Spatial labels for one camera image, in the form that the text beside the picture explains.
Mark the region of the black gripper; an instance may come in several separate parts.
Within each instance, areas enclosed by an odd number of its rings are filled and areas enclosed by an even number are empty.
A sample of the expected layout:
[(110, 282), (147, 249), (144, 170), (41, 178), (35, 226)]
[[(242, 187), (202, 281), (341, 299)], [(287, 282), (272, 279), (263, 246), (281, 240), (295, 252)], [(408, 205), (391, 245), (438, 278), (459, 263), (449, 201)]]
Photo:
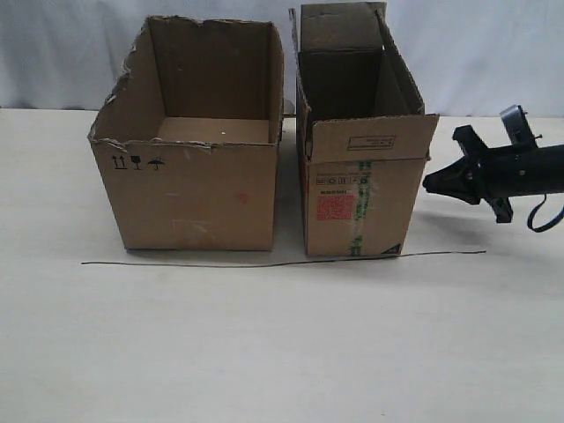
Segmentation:
[(471, 125), (457, 127), (453, 139), (458, 142), (463, 157), (451, 165), (428, 174), (422, 182), (430, 194), (452, 197), (477, 205), (485, 200), (493, 210), (497, 223), (511, 223), (513, 209), (509, 202), (510, 189), (495, 188), (508, 163), (518, 161), (530, 149), (538, 148), (537, 139), (521, 105), (514, 104), (500, 112), (501, 121), (511, 145), (488, 147)]

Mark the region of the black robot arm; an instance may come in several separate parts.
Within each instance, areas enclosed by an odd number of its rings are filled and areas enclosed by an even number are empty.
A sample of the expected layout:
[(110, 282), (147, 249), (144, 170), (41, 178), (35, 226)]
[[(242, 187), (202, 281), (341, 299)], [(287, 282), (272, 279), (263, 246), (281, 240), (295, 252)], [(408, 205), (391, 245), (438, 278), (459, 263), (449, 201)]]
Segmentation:
[(500, 113), (510, 143), (489, 147), (471, 125), (455, 128), (452, 139), (463, 156), (425, 176), (426, 192), (453, 197), (470, 205), (489, 204), (498, 224), (513, 219), (511, 197), (563, 192), (563, 146), (539, 147), (526, 112), (512, 105)]

